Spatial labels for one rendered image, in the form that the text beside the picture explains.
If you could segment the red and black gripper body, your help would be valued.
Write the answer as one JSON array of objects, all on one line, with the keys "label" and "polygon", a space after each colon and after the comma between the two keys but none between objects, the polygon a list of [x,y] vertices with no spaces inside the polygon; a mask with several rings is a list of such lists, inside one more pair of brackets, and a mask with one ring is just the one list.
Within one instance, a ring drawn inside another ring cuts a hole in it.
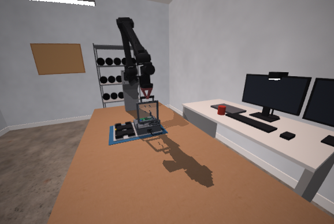
[{"label": "red and black gripper body", "polygon": [[148,84],[140,84],[140,88],[153,88],[153,84],[150,83],[150,75],[147,76],[147,83]]}]

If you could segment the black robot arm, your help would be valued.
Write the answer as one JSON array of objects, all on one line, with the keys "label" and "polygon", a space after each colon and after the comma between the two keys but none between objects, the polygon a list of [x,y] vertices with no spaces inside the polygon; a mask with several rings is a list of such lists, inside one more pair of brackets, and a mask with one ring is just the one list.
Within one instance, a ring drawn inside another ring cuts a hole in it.
[{"label": "black robot arm", "polygon": [[[155,72],[155,67],[151,62],[151,56],[148,54],[147,50],[145,50],[144,47],[140,44],[140,41],[138,40],[134,30],[132,29],[134,28],[134,22],[131,18],[119,17],[118,19],[116,19],[116,22],[121,32],[126,59],[126,65],[124,65],[124,80],[128,80],[131,86],[136,84],[138,81],[139,84],[147,84],[147,76],[145,74],[152,75]],[[133,51],[135,49],[134,55],[137,66],[143,65],[140,67],[140,74],[144,74],[144,76],[136,76],[138,74],[138,70],[136,64],[133,64],[132,62],[129,42],[133,48]],[[139,77],[139,80],[137,77]]]}]

